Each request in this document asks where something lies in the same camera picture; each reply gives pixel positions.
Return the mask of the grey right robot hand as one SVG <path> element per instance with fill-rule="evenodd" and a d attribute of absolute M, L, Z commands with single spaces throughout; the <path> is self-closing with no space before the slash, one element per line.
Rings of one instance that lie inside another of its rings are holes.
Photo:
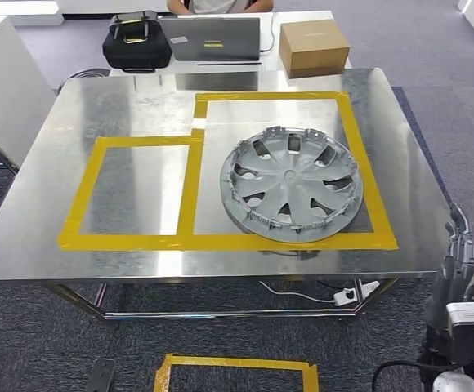
<path fill-rule="evenodd" d="M 472 226 L 457 204 L 450 206 L 451 220 L 445 224 L 449 233 L 447 254 L 439 266 L 432 294 L 425 302 L 425 319 L 429 327 L 447 327 L 446 306 L 467 301 L 467 291 L 474 279 L 474 236 Z"/>

